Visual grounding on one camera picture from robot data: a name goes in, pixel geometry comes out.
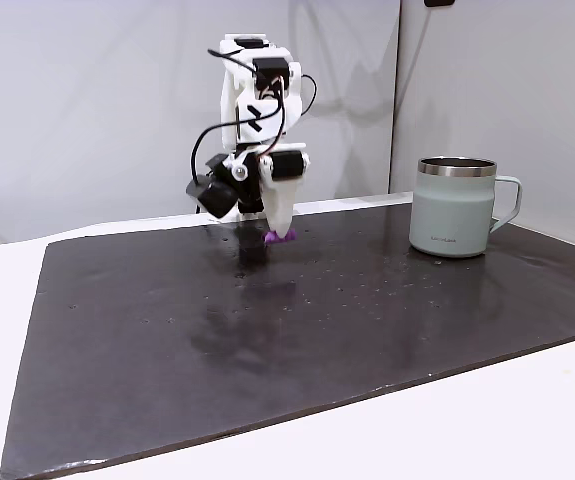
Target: light gray mug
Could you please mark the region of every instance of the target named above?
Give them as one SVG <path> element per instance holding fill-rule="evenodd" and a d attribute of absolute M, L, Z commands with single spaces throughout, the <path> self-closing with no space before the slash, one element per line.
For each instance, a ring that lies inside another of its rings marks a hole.
<path fill-rule="evenodd" d="M 496 163 L 463 157 L 418 162 L 409 241 L 420 251 L 443 257 L 473 257 L 487 248 L 490 233 L 520 211 L 522 185 L 496 175 Z M 518 186 L 516 206 L 492 225 L 496 182 Z"/>

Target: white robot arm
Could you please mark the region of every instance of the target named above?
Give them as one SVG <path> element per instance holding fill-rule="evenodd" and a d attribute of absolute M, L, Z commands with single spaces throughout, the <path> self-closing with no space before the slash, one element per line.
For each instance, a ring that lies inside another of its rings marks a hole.
<path fill-rule="evenodd" d="M 309 157 L 303 151 L 305 144 L 280 140 L 303 113 L 300 64 L 263 34 L 226 35 L 219 50 L 209 53 L 221 58 L 225 66 L 220 101 L 223 123 L 203 132 L 194 147 L 193 178 L 187 193 L 218 218 L 236 203 L 241 214 L 264 211 L 270 228 L 266 243 L 291 240 L 295 238 L 289 227 L 296 189 L 309 167 Z M 207 162 L 209 175 L 197 175 L 198 144 L 214 128 L 222 128 L 227 153 Z"/>

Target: black wire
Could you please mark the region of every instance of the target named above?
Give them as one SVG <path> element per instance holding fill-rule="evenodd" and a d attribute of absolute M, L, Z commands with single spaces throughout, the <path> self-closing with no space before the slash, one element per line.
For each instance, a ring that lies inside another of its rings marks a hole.
<path fill-rule="evenodd" d="M 262 157 L 263 155 L 266 155 L 267 153 L 271 152 L 274 147 L 276 146 L 276 144 L 278 143 L 278 141 L 280 140 L 280 137 L 283 135 L 283 129 L 285 128 L 285 104 L 283 103 L 283 91 L 284 89 L 282 88 L 282 79 L 279 82 L 279 85 L 281 86 L 280 92 L 278 93 L 278 105 L 280 106 L 281 110 L 282 110 L 282 114 L 281 114 L 281 119 L 280 119 L 280 128 L 278 129 L 278 135 L 276 135 L 276 138 L 274 138 L 274 141 L 271 143 L 271 145 L 269 145 L 269 147 L 267 147 L 267 149 L 265 149 L 265 151 L 263 151 L 263 153 L 261 153 L 259 156 Z"/>
<path fill-rule="evenodd" d="M 214 57 L 224 58 L 225 60 L 229 60 L 230 62 L 236 63 L 236 64 L 246 68 L 247 70 L 252 72 L 252 74 L 255 74 L 257 77 L 261 76 L 260 72 L 256 72 L 256 70 L 254 70 L 252 67 L 250 67 L 249 65 L 245 65 L 244 63 L 236 60 L 235 58 L 228 57 L 227 55 L 222 54 L 220 52 L 216 52 L 215 50 L 212 50 L 212 49 L 207 49 L 207 52 Z M 280 95 L 280 93 L 277 93 L 277 91 L 276 91 L 277 87 L 274 87 L 272 90 L 274 90 L 274 93 L 276 95 Z M 198 175 L 196 173 L 196 153 L 198 152 L 198 147 L 200 146 L 201 142 L 205 138 L 205 135 L 207 135 L 212 130 L 216 130 L 217 128 L 235 127 L 238 125 L 243 125 L 245 123 L 257 122 L 259 120 L 266 120 L 270 117 L 273 117 L 274 115 L 278 115 L 278 112 L 281 109 L 283 109 L 282 100 L 278 100 L 278 108 L 276 108 L 275 111 L 273 111 L 272 113 L 270 113 L 268 115 L 265 115 L 262 117 L 257 117 L 257 118 L 250 118 L 248 120 L 237 120 L 235 122 L 218 123 L 216 125 L 212 125 L 211 127 L 208 127 L 205 130 L 203 130 L 203 132 L 198 136 L 198 139 L 196 140 L 196 143 L 194 144 L 194 149 L 191 152 L 191 176 L 194 180 L 194 184 L 198 185 Z"/>
<path fill-rule="evenodd" d="M 314 78 L 311 75 L 303 75 L 303 78 L 308 78 L 309 80 L 311 80 L 311 83 L 314 84 L 314 95 L 311 97 L 309 106 L 305 109 L 305 111 L 301 114 L 301 116 L 303 116 L 309 111 L 311 106 L 314 104 L 314 100 L 316 100 L 316 93 L 318 93 L 318 85 L 316 85 L 316 80 L 314 80 Z"/>
<path fill-rule="evenodd" d="M 231 55 L 232 53 L 220 53 L 217 52 L 216 50 L 212 50 L 211 48 L 207 49 L 207 53 L 209 53 L 211 56 L 216 57 L 216 58 L 223 58 L 225 60 L 229 60 L 230 62 L 235 63 L 236 65 L 240 65 L 243 68 L 246 68 L 247 70 L 249 70 L 251 72 L 252 75 L 256 75 L 258 78 L 260 78 L 261 80 L 265 80 L 265 76 L 260 73 L 257 72 L 255 68 L 250 67 L 249 65 L 247 65 L 246 63 L 241 62 L 238 59 L 235 58 L 231 58 L 229 55 Z"/>
<path fill-rule="evenodd" d="M 234 50 L 233 52 L 227 52 L 227 53 L 223 53 L 223 55 L 225 57 L 231 57 L 233 55 L 236 55 L 237 53 L 240 53 L 244 50 L 244 48 L 239 48 L 238 50 Z"/>

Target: stainless steel rim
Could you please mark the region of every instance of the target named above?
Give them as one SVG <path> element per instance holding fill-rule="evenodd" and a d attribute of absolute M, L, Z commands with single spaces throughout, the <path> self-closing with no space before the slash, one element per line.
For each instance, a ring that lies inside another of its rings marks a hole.
<path fill-rule="evenodd" d="M 418 171 L 440 177 L 491 177 L 496 162 L 467 157 L 431 157 L 418 161 Z"/>

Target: wet surface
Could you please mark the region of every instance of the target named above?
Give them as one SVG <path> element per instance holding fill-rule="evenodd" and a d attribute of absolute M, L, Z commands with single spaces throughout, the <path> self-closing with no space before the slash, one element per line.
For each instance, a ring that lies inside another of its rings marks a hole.
<path fill-rule="evenodd" d="M 1 478 L 204 443 L 575 339 L 575 247 L 410 248 L 410 206 L 50 245 Z"/>

